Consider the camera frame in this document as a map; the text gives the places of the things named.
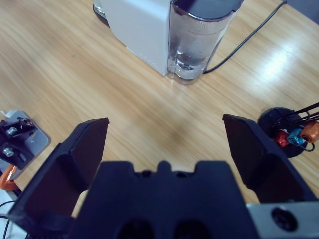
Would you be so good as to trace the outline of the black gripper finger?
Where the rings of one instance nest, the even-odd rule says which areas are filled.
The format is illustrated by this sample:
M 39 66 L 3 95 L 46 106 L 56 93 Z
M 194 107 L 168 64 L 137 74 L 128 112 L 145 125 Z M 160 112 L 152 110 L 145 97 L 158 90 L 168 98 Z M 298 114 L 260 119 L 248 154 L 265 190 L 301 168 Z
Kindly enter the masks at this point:
M 30 239 L 65 239 L 80 194 L 89 189 L 103 157 L 108 118 L 76 126 L 58 144 L 8 212 Z
M 222 119 L 241 179 L 260 203 L 316 201 L 286 155 L 254 121 L 231 114 Z

